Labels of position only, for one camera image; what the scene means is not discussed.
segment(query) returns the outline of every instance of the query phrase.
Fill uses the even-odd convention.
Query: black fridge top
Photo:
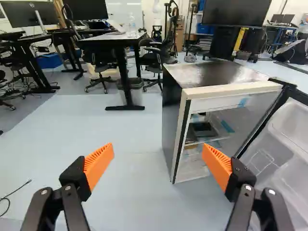
[[[164,68],[182,88],[267,81],[269,76],[235,62],[212,60],[193,64],[169,64]]]

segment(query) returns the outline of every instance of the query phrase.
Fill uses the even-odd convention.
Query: gray floor
[[[182,53],[179,60],[183,62]],[[302,90],[308,86],[307,75],[289,73],[272,62],[243,64],[292,80]],[[19,230],[36,190],[58,188],[59,174],[78,156],[111,142],[115,158],[83,203],[93,230],[224,230],[232,205],[212,177],[176,185],[169,181],[161,150],[162,98],[157,86],[142,95],[145,111],[107,112],[106,106],[122,103],[114,85],[108,95],[102,87],[86,94],[86,77],[74,81],[72,73],[46,75],[61,86],[57,94],[12,101],[14,112],[0,107],[0,128],[6,131],[0,137],[0,196],[33,180],[10,196],[11,208],[0,219],[0,227]],[[135,68],[130,68],[129,76],[135,75]],[[58,223],[63,227],[63,216]]]

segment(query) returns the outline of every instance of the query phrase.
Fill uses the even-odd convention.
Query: chair armrest
[[[149,44],[150,44],[150,45],[162,45],[161,42],[150,42]]]
[[[155,47],[145,47],[144,48],[146,51],[152,51],[153,53],[160,53],[161,50],[159,48],[155,48]]]

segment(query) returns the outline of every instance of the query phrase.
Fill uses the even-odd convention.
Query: fridge shelf
[[[192,124],[196,122],[209,122],[212,128],[216,131],[217,135],[211,136],[211,137],[206,137],[206,136],[197,137],[192,127]],[[209,119],[206,119],[205,117],[201,117],[201,120],[200,120],[200,117],[199,117],[199,118],[190,120],[184,146],[186,147],[186,146],[196,145],[200,143],[219,141],[219,140],[227,139],[229,137],[230,137],[230,134],[228,133],[226,128],[223,126],[222,121],[217,116],[215,116],[213,113],[211,113]]]

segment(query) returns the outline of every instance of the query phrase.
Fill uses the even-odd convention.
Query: black bag
[[[272,59],[279,62],[290,61],[291,64],[308,64],[307,52],[306,52],[306,40],[298,40],[292,42],[286,47],[282,47],[275,51]]]

